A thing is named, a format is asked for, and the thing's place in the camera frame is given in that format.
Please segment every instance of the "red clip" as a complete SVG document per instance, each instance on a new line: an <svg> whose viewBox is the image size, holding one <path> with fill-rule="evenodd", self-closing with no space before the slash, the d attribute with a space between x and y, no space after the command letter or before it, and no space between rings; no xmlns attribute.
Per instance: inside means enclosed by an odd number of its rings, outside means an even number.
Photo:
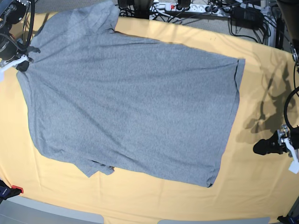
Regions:
<svg viewBox="0 0 299 224"><path fill-rule="evenodd" d="M24 194L24 190L23 190L23 188L20 188L20 187L14 186L14 185L11 186L11 188L12 188L12 189L19 189L19 190L21 190L21 193Z"/></svg>

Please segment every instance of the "t-shirt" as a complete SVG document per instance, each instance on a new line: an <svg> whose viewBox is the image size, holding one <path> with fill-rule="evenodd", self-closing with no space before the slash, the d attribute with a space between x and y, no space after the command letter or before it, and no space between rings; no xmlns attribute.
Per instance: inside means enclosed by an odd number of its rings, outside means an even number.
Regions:
<svg viewBox="0 0 299 224"><path fill-rule="evenodd" d="M17 74L32 141L88 177L114 167L209 187L245 60L115 32L111 1L58 13Z"/></svg>

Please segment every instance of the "power strip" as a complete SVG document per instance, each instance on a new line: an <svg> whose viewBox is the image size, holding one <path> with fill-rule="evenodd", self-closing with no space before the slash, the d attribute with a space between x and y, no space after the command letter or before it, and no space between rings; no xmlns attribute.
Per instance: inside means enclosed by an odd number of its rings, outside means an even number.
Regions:
<svg viewBox="0 0 299 224"><path fill-rule="evenodd" d="M184 15L209 15L209 16L218 16L218 17L230 17L229 14L223 12L222 10L218 9L217 11L213 12L206 12L210 11L211 8L210 5L200 5L200 4L190 4L190 7L188 10L184 10L183 8L178 9L176 3L168 3L168 2L160 2L156 8L160 10L164 10L165 13L169 15L177 15L178 13L181 13L180 15L183 17Z"/></svg>

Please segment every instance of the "black cable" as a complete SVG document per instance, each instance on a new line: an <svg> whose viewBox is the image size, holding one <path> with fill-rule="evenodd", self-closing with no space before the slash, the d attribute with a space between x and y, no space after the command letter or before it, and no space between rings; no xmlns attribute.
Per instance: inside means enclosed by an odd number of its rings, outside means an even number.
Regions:
<svg viewBox="0 0 299 224"><path fill-rule="evenodd" d="M250 3L250 2L255 2L255 1L262 1L262 0L249 0L249 1L244 1L242 3ZM223 9L223 8L227 8L227 7L231 7L231 6L235 6L235 5L240 5L241 3L240 2L237 2L237 3L233 3L233 4L230 4L230 5L227 5L227 6L222 6L222 7L219 7L218 9ZM184 18L184 19L181 19L180 21L184 21L184 20L187 20L187 19L190 19L190 18L193 18L195 16L198 16L200 14L204 14L204 13L210 13L212 12L214 9L211 8L211 10L209 12L202 12L202 13L196 13L195 15L192 15L188 18Z"/></svg>
<svg viewBox="0 0 299 224"><path fill-rule="evenodd" d="M254 37L247 36L247 35L237 35L237 34L234 34L234 33L233 33L233 23L232 23L232 22L233 22L233 19L232 19L232 17L230 17L230 28L229 28L229 18L228 18L228 30L229 30L229 33L230 33L231 35L233 35L233 36L238 36L238 37L247 37L247 38L250 38L250 39L252 39L252 40L254 40L255 42L258 43L257 39L254 38Z"/></svg>
<svg viewBox="0 0 299 224"><path fill-rule="evenodd" d="M28 16L28 12L29 12L29 6L26 10L26 14L25 14L25 19L24 19L24 23L23 23L23 33L22 33L22 40L23 40L23 43L25 42L24 40L24 35L25 35L25 26L27 25L27 16Z"/></svg>
<svg viewBox="0 0 299 224"><path fill-rule="evenodd" d="M157 13L157 14L155 15L155 17L153 18L153 20L156 20L156 19L158 18L158 16L159 16L159 14Z"/></svg>
<svg viewBox="0 0 299 224"><path fill-rule="evenodd" d="M281 30L277 30L277 27L275 25L273 25L270 21L268 21L268 20L265 20L265 21L267 21L271 26L273 26L276 29L276 31L279 31L285 37L285 39L289 42L289 44L291 44L289 38L287 38L286 35Z"/></svg>
<svg viewBox="0 0 299 224"><path fill-rule="evenodd" d="M272 15L273 15L273 17L274 17L274 19L275 19L275 21L276 21L277 19L276 19L274 13L273 13L273 8L274 8L274 7L278 7L278 5L273 5L273 6L271 6L271 13L272 13Z"/></svg>
<svg viewBox="0 0 299 224"><path fill-rule="evenodd" d="M29 0L30 1L30 8L31 8L31 14L30 14L30 24L29 24L29 31L28 31L28 36L27 40L25 43L25 48L29 47L32 33L33 33L33 25L34 25L34 14L36 12L36 5L34 0Z"/></svg>
<svg viewBox="0 0 299 224"><path fill-rule="evenodd" d="M290 124L290 121L288 119L288 105L292 99L292 97L299 92L299 87L297 87L296 89L294 89L290 94L289 96L286 98L285 100L285 106L284 106L284 118L285 118L285 123L286 125L289 127L290 131L294 131L295 128L292 127L292 125Z"/></svg>
<svg viewBox="0 0 299 224"><path fill-rule="evenodd" d="M157 10L157 8L156 8L156 6L155 5L153 5L153 7L155 8L155 10L156 10L156 12L158 13L158 15L156 16L156 17L158 17L158 16L160 16L161 17L161 19L164 21L164 22L166 22L165 21L165 19L160 15L160 13L158 12L158 10Z"/></svg>
<svg viewBox="0 0 299 224"><path fill-rule="evenodd" d="M174 18L177 18L179 15L181 15L184 11L186 11L186 8L184 8L181 12L179 12L177 15L173 16L168 22L173 20Z"/></svg>
<svg viewBox="0 0 299 224"><path fill-rule="evenodd" d="M20 47L12 38L10 38L9 36L7 36L6 34L0 33L0 36L3 36L5 38L7 38L11 43L14 44L14 46L17 47L17 49L19 49L20 51L25 51L26 49L23 49L22 47Z"/></svg>
<svg viewBox="0 0 299 224"><path fill-rule="evenodd" d="M271 30L270 27L267 23L263 22L262 26L259 27L259 30L261 31L261 33L263 33L263 42L262 44L264 44L266 37L270 37L271 36Z"/></svg>
<svg viewBox="0 0 299 224"><path fill-rule="evenodd" d="M260 36L257 34L257 32L254 30L254 28L252 29L253 33L256 35L257 40L259 41L259 43L262 43L262 40L260 38Z"/></svg>
<svg viewBox="0 0 299 224"><path fill-rule="evenodd" d="M277 25L276 21L273 21L270 16L268 16L268 15L263 15L263 16L264 16L264 18L267 17L271 22L274 23L275 26Z"/></svg>
<svg viewBox="0 0 299 224"><path fill-rule="evenodd" d="M295 77L295 74L296 74L296 63L294 65L294 89L296 88L296 77Z"/></svg>
<svg viewBox="0 0 299 224"><path fill-rule="evenodd" d="M133 17L134 11L128 8L120 8L120 16Z"/></svg>
<svg viewBox="0 0 299 224"><path fill-rule="evenodd" d="M213 6L217 5L219 7L227 6L229 4L227 2L223 2L222 0L210 0L210 1L208 1L208 5L210 5L211 2L213 3Z"/></svg>
<svg viewBox="0 0 299 224"><path fill-rule="evenodd" d="M176 7L178 6L178 4L176 5ZM170 8L170 12L172 11L172 8ZM166 22L169 22L170 17L167 18Z"/></svg>

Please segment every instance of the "power adapter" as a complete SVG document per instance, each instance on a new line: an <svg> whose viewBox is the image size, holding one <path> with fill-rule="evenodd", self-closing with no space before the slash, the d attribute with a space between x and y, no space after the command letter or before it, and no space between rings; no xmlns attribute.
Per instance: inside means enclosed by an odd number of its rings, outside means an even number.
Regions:
<svg viewBox="0 0 299 224"><path fill-rule="evenodd" d="M246 27L261 27L263 25L263 14L255 8L234 7L231 16Z"/></svg>

